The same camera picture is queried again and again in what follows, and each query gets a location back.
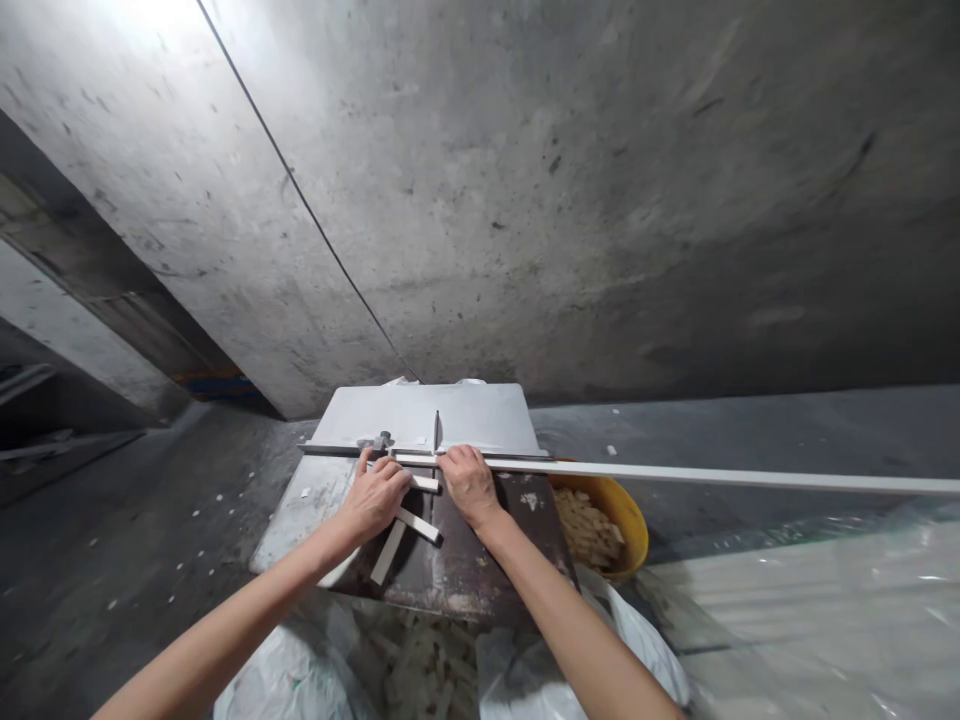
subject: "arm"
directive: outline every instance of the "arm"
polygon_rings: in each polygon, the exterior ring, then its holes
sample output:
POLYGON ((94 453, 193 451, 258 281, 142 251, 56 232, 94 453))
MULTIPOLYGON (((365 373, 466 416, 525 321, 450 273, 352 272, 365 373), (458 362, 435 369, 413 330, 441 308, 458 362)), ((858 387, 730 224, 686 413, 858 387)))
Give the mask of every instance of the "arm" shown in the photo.
POLYGON ((490 468, 461 445, 438 458, 453 501, 517 588, 590 718, 683 718, 624 642, 497 502, 490 468))
POLYGON ((367 448, 333 518, 181 635, 120 688, 94 720, 203 717, 297 600, 393 520, 410 473, 386 457, 368 471, 369 457, 367 448))

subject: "concrete floor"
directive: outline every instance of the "concrete floor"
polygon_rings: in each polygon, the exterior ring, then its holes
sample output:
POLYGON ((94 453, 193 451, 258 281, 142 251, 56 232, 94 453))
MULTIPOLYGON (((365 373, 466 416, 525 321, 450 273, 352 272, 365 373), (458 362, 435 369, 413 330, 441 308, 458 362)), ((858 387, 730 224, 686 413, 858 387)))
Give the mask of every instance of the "concrete floor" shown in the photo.
POLYGON ((296 443, 315 425, 195 405, 173 429, 7 508, 0 530, 4 714, 89 717, 243 585, 299 459, 296 443))
MULTIPOLYGON (((531 417, 542 447, 585 461, 612 459, 612 444, 623 462, 960 476, 943 430, 960 417, 957 387, 545 408, 531 417)), ((172 429, 2 511, 4 716, 88 717, 246 582, 300 457, 296 444, 315 425, 194 405, 172 429)), ((661 559, 690 536, 903 502, 665 483, 628 490, 661 559)))

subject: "concrete wall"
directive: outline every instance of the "concrete wall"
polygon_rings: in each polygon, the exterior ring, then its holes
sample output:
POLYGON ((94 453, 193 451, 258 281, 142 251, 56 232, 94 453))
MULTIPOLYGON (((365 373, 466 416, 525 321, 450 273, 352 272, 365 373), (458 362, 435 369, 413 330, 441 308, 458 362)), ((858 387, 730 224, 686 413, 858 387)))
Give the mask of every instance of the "concrete wall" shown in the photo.
POLYGON ((239 375, 166 287, 0 113, 0 237, 176 381, 239 375))
POLYGON ((403 373, 192 0, 0 9, 0 108, 285 416, 403 373))
MULTIPOLYGON (((282 412, 399 374, 199 10, 154 5, 9 3, 0 105, 282 412)), ((556 402, 960 375, 950 3, 208 8, 428 382, 556 402)))
POLYGON ((189 402, 166 375, 2 241, 0 318, 133 405, 143 424, 166 424, 189 402))

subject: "debris on floor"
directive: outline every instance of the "debris on floor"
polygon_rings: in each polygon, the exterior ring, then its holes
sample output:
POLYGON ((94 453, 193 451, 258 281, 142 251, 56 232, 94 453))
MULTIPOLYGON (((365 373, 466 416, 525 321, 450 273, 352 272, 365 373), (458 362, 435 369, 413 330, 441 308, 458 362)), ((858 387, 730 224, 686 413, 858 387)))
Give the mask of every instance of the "debris on floor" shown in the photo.
POLYGON ((370 635, 387 657, 387 717, 478 718, 478 631, 465 622, 409 610, 396 615, 398 623, 370 635))

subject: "person's right hand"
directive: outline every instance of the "person's right hand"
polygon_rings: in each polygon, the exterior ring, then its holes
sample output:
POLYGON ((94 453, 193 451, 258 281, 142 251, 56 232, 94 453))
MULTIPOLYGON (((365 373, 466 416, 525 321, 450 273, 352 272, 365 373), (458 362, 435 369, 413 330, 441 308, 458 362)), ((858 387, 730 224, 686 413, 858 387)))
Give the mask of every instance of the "person's right hand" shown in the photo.
POLYGON ((483 455, 470 445, 454 445, 437 465, 447 479, 447 490, 467 523, 477 530, 500 511, 493 475, 483 455))

